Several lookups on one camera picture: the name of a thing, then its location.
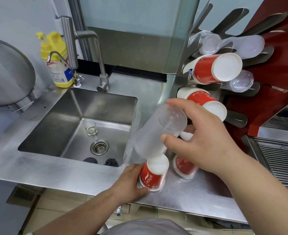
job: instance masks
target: sink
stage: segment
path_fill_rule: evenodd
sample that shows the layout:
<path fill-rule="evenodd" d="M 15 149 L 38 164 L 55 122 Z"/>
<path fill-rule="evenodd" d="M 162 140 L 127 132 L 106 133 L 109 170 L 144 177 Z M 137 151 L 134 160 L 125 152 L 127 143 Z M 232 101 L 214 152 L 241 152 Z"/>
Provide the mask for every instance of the sink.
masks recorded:
<path fill-rule="evenodd" d="M 19 151 L 84 161 L 109 158 L 122 164 L 137 98 L 69 88 L 18 147 Z M 83 122 L 93 120 L 98 134 L 87 135 Z"/>

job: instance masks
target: countertop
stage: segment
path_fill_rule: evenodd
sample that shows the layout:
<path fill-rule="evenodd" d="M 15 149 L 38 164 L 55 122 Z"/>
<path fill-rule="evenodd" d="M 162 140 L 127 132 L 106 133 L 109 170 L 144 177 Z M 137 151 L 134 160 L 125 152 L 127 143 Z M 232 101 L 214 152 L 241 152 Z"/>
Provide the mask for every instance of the countertop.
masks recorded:
<path fill-rule="evenodd" d="M 96 90 L 99 77 L 84 75 L 84 78 L 82 88 Z M 87 195 L 96 195 L 108 189 L 126 166 L 145 161 L 133 148 L 134 135 L 157 107 L 169 98 L 173 81 L 173 75 L 168 75 L 167 83 L 116 73 L 110 76 L 110 93 L 138 99 L 123 164 L 120 167 L 18 151 L 18 146 L 66 92 L 66 89 L 55 87 L 49 89 L 2 135 L 0 179 Z M 137 203 L 246 223 L 227 186 L 216 175 L 199 170 L 194 178 L 183 179 L 172 168 L 173 153 L 168 153 L 167 156 L 170 167 L 163 189 L 151 192 Z"/>

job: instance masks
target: red paper cup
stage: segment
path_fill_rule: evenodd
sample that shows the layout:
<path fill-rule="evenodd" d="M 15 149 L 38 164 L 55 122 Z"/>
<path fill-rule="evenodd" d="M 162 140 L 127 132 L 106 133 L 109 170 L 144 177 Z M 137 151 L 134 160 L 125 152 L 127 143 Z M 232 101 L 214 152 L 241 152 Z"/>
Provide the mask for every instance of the red paper cup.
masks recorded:
<path fill-rule="evenodd" d="M 140 184 L 150 191 L 161 190 L 165 184 L 165 178 L 169 167 L 168 158 L 163 154 L 157 159 L 146 161 L 140 174 Z"/>
<path fill-rule="evenodd" d="M 234 53 L 203 55 L 188 63 L 183 73 L 189 69 L 193 69 L 191 82 L 195 84 L 231 81 L 239 75 L 242 60 Z"/>
<path fill-rule="evenodd" d="M 192 162 L 189 162 L 178 155 L 175 155 L 172 163 L 174 171 L 183 178 L 193 178 L 199 169 Z"/>
<path fill-rule="evenodd" d="M 221 121 L 224 121 L 227 116 L 226 107 L 213 98 L 206 90 L 192 86 L 184 86 L 178 90 L 177 98 L 194 101 L 195 103 L 203 106 L 209 112 L 217 115 Z"/>

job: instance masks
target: faucet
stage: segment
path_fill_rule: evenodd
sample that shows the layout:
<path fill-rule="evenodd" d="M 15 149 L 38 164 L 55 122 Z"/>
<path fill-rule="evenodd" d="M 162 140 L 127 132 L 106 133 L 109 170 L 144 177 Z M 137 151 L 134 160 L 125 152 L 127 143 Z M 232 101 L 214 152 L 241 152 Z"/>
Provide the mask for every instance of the faucet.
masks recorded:
<path fill-rule="evenodd" d="M 72 18 L 69 16 L 61 16 L 61 23 L 62 23 L 63 35 L 65 38 L 65 43 L 66 43 L 67 52 L 68 52 L 69 66 L 71 66 L 71 68 L 73 69 L 77 69 L 79 67 L 79 64 L 77 62 L 75 40 L 92 38 L 94 40 L 95 49 L 96 49 L 96 53 L 97 53 L 97 57 L 99 61 L 99 67 L 100 67 L 99 85 L 97 87 L 97 90 L 102 91 L 102 92 L 109 90 L 109 78 L 108 78 L 108 74 L 105 72 L 105 66 L 103 62 L 102 52 L 99 46 L 98 35 L 94 31 L 91 31 L 91 30 L 74 32 L 73 21 L 72 21 Z"/>
<path fill-rule="evenodd" d="M 51 51 L 48 55 L 48 58 L 47 58 L 47 63 L 50 63 L 51 61 L 51 56 L 53 54 L 56 54 L 59 56 L 60 59 L 62 59 L 64 61 L 64 63 L 68 66 L 68 68 L 70 68 L 70 71 L 71 71 L 71 74 L 72 74 L 72 77 L 74 79 L 74 87 L 80 87 L 81 84 L 80 84 L 80 81 L 81 80 L 84 80 L 83 76 L 82 75 L 79 75 L 79 74 L 74 74 L 74 69 L 67 63 L 67 61 L 61 56 L 61 54 L 57 51 Z"/>

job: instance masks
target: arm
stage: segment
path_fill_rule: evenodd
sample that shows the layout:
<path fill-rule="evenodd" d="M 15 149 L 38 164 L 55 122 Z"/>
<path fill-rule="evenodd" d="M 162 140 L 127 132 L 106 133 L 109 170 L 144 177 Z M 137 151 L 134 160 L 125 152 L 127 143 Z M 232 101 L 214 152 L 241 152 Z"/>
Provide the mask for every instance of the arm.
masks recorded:
<path fill-rule="evenodd" d="M 110 215 L 122 204 L 145 196 L 147 188 L 138 189 L 136 181 L 143 164 L 126 167 L 114 185 L 94 198 L 38 229 L 34 235 L 96 234 Z"/>
<path fill-rule="evenodd" d="M 220 119 L 193 101 L 169 99 L 193 121 L 189 142 L 162 135 L 167 148 L 219 176 L 257 235 L 288 234 L 288 189 L 259 162 L 243 153 Z"/>

